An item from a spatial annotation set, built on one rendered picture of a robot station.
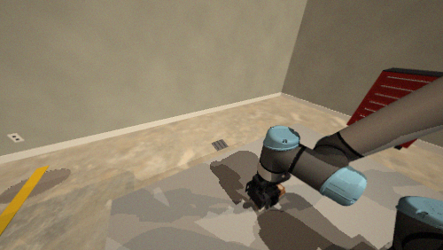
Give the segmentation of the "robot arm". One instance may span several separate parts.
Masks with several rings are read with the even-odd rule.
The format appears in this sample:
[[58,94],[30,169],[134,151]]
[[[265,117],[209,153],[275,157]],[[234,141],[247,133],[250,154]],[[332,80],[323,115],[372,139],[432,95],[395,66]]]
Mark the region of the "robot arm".
[[[443,129],[443,76],[375,111],[310,149],[289,127],[268,129],[260,176],[283,183],[297,177],[341,206],[363,194],[367,177],[349,165],[376,152]],[[261,168],[263,167],[263,168]],[[279,183],[279,184],[280,184]],[[418,196],[399,199],[392,246],[387,250],[443,250],[443,201]]]

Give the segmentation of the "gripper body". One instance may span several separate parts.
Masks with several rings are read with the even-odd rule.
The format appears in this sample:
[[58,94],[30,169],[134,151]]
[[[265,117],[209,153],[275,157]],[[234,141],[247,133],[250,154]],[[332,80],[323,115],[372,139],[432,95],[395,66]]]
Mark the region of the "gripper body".
[[[273,183],[264,180],[265,179],[260,176],[257,170],[257,174],[253,176],[253,179],[246,184],[245,188],[245,191],[248,191],[247,194],[259,209],[264,208],[268,204],[268,200],[273,199],[276,196],[276,193],[279,193],[278,187],[276,185],[279,184],[280,181]],[[257,186],[255,186],[255,182],[257,183]],[[252,186],[250,186],[249,184],[252,184]],[[247,188],[247,186],[249,186],[249,189]]]

